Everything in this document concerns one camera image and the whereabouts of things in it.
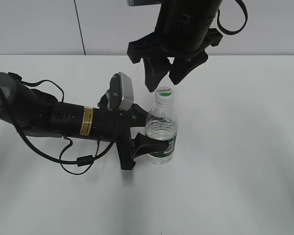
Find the white bottle cap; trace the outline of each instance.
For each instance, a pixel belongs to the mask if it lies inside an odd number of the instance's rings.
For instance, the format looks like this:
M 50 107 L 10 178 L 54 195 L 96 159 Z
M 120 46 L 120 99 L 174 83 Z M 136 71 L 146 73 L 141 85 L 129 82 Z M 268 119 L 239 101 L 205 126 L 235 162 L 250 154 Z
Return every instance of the white bottle cap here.
M 155 92 L 155 101 L 160 104 L 173 103 L 174 91 L 170 87 L 160 87 Z

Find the warning label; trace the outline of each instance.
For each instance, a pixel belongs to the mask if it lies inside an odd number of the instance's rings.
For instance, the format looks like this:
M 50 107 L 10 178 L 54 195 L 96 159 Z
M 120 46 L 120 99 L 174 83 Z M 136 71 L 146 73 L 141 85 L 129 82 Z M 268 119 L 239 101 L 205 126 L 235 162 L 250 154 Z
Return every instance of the warning label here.
M 93 108 L 85 106 L 82 127 L 80 128 L 80 133 L 79 133 L 81 136 L 89 136 L 90 130 L 92 128 L 92 123 L 93 123 L 93 115 L 94 115 Z

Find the wall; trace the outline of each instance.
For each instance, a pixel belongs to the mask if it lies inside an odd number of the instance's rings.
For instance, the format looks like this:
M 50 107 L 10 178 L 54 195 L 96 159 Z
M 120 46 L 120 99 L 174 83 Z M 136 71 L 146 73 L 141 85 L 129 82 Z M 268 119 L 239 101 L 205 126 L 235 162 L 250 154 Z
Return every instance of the wall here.
M 225 36 L 209 54 L 294 54 L 294 0 L 245 0 L 246 29 Z M 126 0 L 76 0 L 87 54 L 125 54 L 127 44 L 152 32 L 158 5 Z M 239 28 L 244 16 L 223 0 L 221 22 Z M 0 54 L 83 54 L 74 0 L 0 0 Z

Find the white table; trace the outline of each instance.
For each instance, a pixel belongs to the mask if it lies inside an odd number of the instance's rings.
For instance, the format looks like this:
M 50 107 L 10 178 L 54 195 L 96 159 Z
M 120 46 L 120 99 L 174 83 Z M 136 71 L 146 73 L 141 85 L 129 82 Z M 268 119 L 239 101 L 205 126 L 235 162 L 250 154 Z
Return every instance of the white table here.
M 124 56 L 0 56 L 0 71 L 48 78 L 66 102 L 93 107 L 123 71 L 135 102 L 153 103 L 143 65 Z M 294 56 L 211 56 L 174 89 L 175 156 L 140 157 L 133 171 L 120 170 L 113 147 L 87 174 L 69 175 L 0 121 L 0 235 L 294 235 Z M 55 157 L 67 144 L 31 140 Z M 75 140 L 64 158 L 95 150 Z

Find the plastic bottle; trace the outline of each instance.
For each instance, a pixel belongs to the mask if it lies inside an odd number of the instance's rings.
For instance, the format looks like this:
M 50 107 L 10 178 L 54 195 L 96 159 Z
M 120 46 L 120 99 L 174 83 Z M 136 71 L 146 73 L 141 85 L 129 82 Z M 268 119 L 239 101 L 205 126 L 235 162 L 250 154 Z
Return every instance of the plastic bottle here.
M 160 87 L 155 91 L 155 104 L 146 118 L 146 135 L 152 139 L 169 141 L 165 151 L 147 154 L 147 158 L 155 164 L 164 164 L 173 157 L 177 116 L 173 108 L 174 91 L 169 87 Z

